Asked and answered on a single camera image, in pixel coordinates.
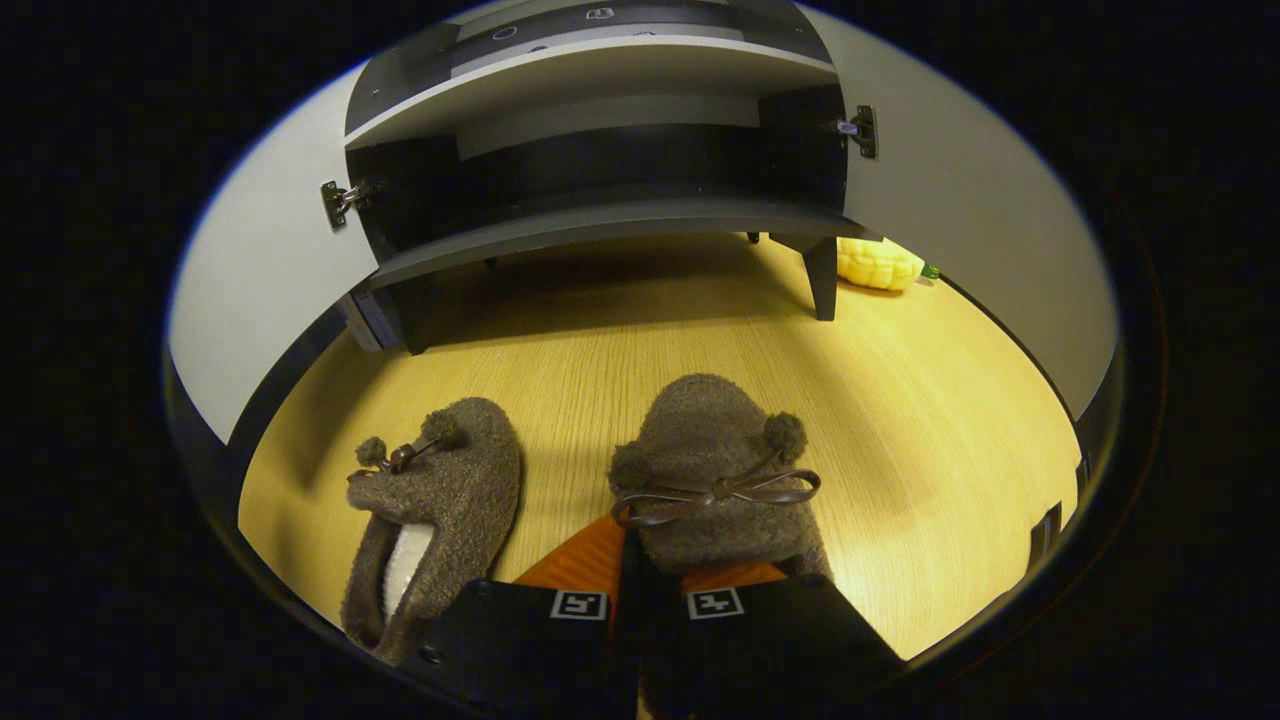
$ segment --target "cabinet shelf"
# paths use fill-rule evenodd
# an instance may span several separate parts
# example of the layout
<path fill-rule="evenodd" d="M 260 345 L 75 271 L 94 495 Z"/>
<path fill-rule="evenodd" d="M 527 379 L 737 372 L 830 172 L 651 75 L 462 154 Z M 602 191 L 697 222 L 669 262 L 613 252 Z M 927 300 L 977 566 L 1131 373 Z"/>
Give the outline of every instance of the cabinet shelf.
<path fill-rule="evenodd" d="M 593 199 L 581 206 L 548 210 L 453 234 L 399 252 L 366 281 L 376 290 L 428 273 L 489 258 L 621 237 L 709 232 L 785 233 L 812 237 L 854 236 L 861 228 L 829 208 L 739 193 L 684 197 Z"/>
<path fill-rule="evenodd" d="M 762 99 L 837 83 L 835 67 L 754 42 L 698 36 L 586 40 L 508 58 L 434 85 L 346 136 L 347 150 L 457 135 L 556 102 L 668 95 Z"/>

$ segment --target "brown fuzzy slipper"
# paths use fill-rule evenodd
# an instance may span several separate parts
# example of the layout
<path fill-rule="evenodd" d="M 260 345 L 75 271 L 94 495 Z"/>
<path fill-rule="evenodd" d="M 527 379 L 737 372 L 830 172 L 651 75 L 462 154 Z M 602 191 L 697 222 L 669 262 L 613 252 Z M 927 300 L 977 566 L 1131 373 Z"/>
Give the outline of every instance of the brown fuzzy slipper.
<path fill-rule="evenodd" d="M 640 437 L 613 455 L 614 519 L 639 528 L 663 573 L 774 562 L 790 575 L 831 577 L 806 502 L 818 475 L 796 470 L 804 425 L 765 415 L 718 375 L 686 375 L 654 400 Z"/>
<path fill-rule="evenodd" d="M 485 577 L 511 532 L 521 454 L 506 413 L 480 397 L 422 423 L 422 434 L 385 457 L 370 438 L 348 478 L 347 502 L 372 518 L 356 551 L 342 629 L 398 665 L 462 585 Z"/>

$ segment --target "open cabinet door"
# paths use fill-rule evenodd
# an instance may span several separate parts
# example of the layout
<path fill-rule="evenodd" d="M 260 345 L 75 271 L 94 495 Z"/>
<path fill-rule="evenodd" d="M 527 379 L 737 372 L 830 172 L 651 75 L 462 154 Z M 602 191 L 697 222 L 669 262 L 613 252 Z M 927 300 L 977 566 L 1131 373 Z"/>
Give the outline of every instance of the open cabinet door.
<path fill-rule="evenodd" d="M 1078 419 L 1117 341 L 1114 291 L 1084 215 L 1036 151 L 915 58 L 800 6 L 840 76 L 845 111 L 873 108 L 877 156 L 851 142 L 845 217 L 946 273 L 995 315 Z"/>
<path fill-rule="evenodd" d="M 334 229 L 320 186 L 351 187 L 343 151 L 352 69 L 300 104 L 232 170 L 187 249 L 169 351 L 225 443 L 259 383 L 378 263 L 358 222 Z"/>

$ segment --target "bow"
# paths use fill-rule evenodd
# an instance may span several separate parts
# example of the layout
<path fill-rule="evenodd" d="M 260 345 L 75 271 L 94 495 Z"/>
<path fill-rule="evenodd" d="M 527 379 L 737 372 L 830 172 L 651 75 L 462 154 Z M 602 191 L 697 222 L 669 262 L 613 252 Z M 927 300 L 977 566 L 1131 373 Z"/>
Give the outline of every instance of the bow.
<path fill-rule="evenodd" d="M 397 447 L 396 450 L 393 450 L 392 451 L 392 456 L 389 459 L 379 460 L 378 461 L 378 470 L 367 470 L 367 469 L 361 468 L 360 470 L 356 470 L 355 473 L 352 473 L 351 475 L 348 475 L 347 479 L 351 480 L 353 478 L 365 478 L 365 477 L 374 475 L 374 474 L 378 474 L 378 473 L 390 473 L 390 474 L 396 475 L 401 470 L 404 469 L 404 465 L 408 465 L 410 460 L 417 457 L 419 455 L 421 455 L 422 452 L 425 452 L 429 447 L 431 447 L 433 445 L 435 445 L 435 443 L 438 443 L 438 442 L 440 442 L 443 439 L 445 439 L 445 438 L 438 437 L 438 438 L 435 438 L 435 439 L 433 439 L 430 442 L 422 443 L 421 447 L 419 447 L 416 445 L 412 445 L 412 443 L 404 443 L 404 445 Z"/>
<path fill-rule="evenodd" d="M 818 473 L 813 470 L 787 470 L 774 475 L 755 475 L 755 470 L 759 470 L 776 456 L 777 454 L 765 457 L 763 462 L 741 475 L 719 478 L 710 484 L 675 478 L 659 480 L 652 486 L 652 489 L 655 492 L 641 492 L 623 497 L 609 510 L 609 515 L 613 516 L 613 521 L 623 528 L 653 528 L 654 525 L 663 525 L 672 520 L 694 515 L 710 507 L 713 502 L 728 500 L 730 497 L 737 497 L 748 502 L 791 505 L 794 502 L 804 502 L 817 495 L 822 480 L 818 478 Z M 786 478 L 803 478 L 813 487 L 808 489 L 760 489 Z M 669 500 L 672 505 L 657 507 L 649 511 L 648 515 L 631 512 L 623 518 L 623 511 L 639 500 Z"/>

